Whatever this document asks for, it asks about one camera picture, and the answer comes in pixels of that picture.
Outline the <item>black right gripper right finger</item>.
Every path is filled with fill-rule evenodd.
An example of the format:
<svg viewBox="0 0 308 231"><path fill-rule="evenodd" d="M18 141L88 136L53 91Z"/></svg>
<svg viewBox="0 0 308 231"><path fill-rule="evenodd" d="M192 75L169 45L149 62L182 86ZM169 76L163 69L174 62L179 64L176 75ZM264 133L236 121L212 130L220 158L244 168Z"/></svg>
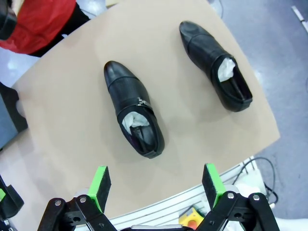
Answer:
<svg viewBox="0 0 308 231"><path fill-rule="evenodd" d="M255 192L244 197L227 191L214 164L204 165L202 184L210 211L198 231L221 231L229 221L238 222L245 231L279 230L265 195Z"/></svg>

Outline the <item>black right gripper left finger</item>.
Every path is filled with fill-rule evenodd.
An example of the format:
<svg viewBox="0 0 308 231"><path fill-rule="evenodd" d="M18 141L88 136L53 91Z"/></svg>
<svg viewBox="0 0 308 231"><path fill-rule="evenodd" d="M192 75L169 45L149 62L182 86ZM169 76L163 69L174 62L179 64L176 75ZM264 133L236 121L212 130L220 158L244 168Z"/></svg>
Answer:
<svg viewBox="0 0 308 231"><path fill-rule="evenodd" d="M108 167L98 167L87 194L69 202L62 198L52 198L48 202L38 230L74 231L77 226L86 225L91 231L115 231L104 214L110 188Z"/></svg>

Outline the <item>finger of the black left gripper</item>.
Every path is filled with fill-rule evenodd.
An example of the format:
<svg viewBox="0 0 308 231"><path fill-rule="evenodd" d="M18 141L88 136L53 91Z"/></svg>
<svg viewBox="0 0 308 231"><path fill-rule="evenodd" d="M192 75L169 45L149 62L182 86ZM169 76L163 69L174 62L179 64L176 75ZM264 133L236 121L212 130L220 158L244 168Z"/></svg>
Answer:
<svg viewBox="0 0 308 231"><path fill-rule="evenodd" d="M12 185L0 185L0 219L14 217L24 205L24 201Z"/></svg>

